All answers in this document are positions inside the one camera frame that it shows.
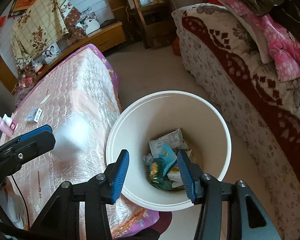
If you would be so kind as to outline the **white Caltrate pill bottle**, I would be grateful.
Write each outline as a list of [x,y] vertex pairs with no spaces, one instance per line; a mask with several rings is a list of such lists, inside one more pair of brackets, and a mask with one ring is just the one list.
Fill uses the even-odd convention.
[[17,127],[17,122],[12,117],[9,117],[7,114],[4,114],[2,120],[6,123],[7,126],[9,126],[9,128],[12,131],[15,131]]

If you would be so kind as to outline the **framed couple photo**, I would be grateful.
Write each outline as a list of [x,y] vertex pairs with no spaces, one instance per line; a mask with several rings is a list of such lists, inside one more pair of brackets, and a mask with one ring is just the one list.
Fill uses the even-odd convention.
[[61,54],[60,48],[57,43],[51,44],[42,52],[42,57],[46,64],[50,64]]

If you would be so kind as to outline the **white printed carton box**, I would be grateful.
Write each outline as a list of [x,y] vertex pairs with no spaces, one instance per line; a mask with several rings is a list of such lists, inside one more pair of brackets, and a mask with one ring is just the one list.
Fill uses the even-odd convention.
[[180,128],[163,135],[158,139],[150,140],[148,143],[153,158],[156,158],[159,155],[164,144],[168,144],[173,151],[189,150],[187,143],[183,139],[183,134]]

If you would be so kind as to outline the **cream plastic trash bin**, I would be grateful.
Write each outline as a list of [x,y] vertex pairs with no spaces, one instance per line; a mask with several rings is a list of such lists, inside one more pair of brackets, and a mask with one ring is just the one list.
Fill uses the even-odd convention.
[[177,166],[185,151],[204,173],[223,180],[231,159],[230,132],[222,115],[203,98],[177,90],[144,96],[125,109],[111,129],[106,161],[122,150],[129,167],[122,194],[155,211],[191,207]]

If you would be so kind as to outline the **wooden sideboard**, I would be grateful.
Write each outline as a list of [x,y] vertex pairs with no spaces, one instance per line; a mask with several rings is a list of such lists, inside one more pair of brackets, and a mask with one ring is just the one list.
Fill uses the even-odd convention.
[[34,83],[42,79],[55,66],[66,59],[69,55],[77,51],[79,48],[88,44],[93,44],[99,51],[104,52],[123,42],[126,42],[126,36],[123,31],[122,22],[117,21],[104,28],[98,29],[87,35],[84,39],[74,42],[72,45],[65,48],[59,56],[57,56],[50,64],[46,65],[40,74],[35,78]]

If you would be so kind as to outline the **floral covered sofa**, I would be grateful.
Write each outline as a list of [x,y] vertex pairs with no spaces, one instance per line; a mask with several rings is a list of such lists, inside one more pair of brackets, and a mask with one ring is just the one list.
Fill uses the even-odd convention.
[[283,239],[300,238],[300,77],[280,82],[225,7],[172,12],[183,64],[248,144]]

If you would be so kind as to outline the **white green plastic bag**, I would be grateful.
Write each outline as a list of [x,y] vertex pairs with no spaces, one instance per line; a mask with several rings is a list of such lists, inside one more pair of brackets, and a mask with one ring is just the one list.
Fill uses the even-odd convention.
[[92,128],[80,114],[73,114],[53,132],[56,143],[53,154],[64,161],[78,158],[87,148]]

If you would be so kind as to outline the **wooden chair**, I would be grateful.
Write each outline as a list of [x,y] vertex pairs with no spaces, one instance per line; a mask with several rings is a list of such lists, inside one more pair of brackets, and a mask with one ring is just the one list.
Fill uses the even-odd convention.
[[143,38],[145,48],[161,48],[172,44],[176,27],[170,0],[126,0],[131,16]]

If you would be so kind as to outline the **blue snack packet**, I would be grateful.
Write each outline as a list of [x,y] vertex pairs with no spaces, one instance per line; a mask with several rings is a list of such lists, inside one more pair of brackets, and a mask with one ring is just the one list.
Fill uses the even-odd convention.
[[159,165],[159,171],[162,173],[162,176],[166,176],[171,168],[177,162],[177,156],[171,149],[168,143],[164,143],[158,156],[154,159],[155,162]]

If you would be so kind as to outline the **small blue white box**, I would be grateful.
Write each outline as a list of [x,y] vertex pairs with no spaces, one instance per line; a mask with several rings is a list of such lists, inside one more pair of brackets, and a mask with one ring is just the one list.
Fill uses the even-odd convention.
[[42,113],[43,110],[41,108],[32,109],[31,111],[29,111],[28,115],[26,116],[25,121],[29,123],[37,124],[39,122]]

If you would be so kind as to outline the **pink spotted blanket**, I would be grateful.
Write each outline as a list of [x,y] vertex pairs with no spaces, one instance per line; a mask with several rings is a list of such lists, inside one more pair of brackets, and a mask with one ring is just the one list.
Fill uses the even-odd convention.
[[257,16],[239,0],[218,0],[252,30],[257,31],[267,45],[261,59],[272,58],[281,82],[300,77],[300,42],[285,27],[275,22],[270,15]]

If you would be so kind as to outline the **brown jacket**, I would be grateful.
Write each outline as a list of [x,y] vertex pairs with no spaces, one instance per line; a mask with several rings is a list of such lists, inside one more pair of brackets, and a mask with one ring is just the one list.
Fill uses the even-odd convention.
[[269,15],[300,43],[300,10],[292,0],[239,0],[255,15]]

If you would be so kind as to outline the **pink thermos bottle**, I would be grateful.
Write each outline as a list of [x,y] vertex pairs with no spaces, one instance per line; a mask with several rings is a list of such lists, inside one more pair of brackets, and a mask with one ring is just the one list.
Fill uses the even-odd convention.
[[13,130],[8,124],[6,124],[6,122],[4,122],[2,117],[0,117],[0,131],[8,137],[11,137],[13,135]]

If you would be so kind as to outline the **floral checked hanging cloth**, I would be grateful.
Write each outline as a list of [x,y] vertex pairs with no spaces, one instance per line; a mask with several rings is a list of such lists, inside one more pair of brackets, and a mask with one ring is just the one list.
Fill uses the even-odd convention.
[[79,20],[82,13],[69,0],[37,0],[12,29],[12,50],[19,69],[65,35],[74,40],[86,36]]

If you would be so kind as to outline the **dark green snack packet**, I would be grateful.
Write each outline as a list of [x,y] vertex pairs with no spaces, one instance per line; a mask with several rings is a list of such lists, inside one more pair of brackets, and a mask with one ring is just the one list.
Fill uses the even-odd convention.
[[164,175],[164,169],[162,162],[159,160],[153,160],[149,166],[148,179],[150,184],[156,189],[163,191],[177,191],[177,188],[173,188],[173,181],[169,180],[167,175]]

